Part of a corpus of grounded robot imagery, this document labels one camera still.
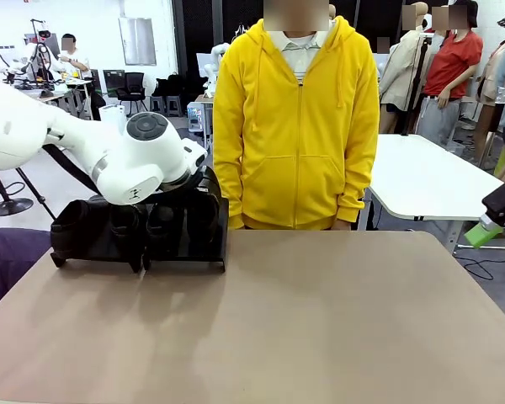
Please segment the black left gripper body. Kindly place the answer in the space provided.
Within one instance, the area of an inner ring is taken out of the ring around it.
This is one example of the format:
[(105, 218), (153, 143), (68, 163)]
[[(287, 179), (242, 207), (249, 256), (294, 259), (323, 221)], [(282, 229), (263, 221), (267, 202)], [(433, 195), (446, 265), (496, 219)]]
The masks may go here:
[(214, 170), (209, 166), (201, 166), (191, 178), (192, 189), (198, 192), (220, 196), (220, 185)]

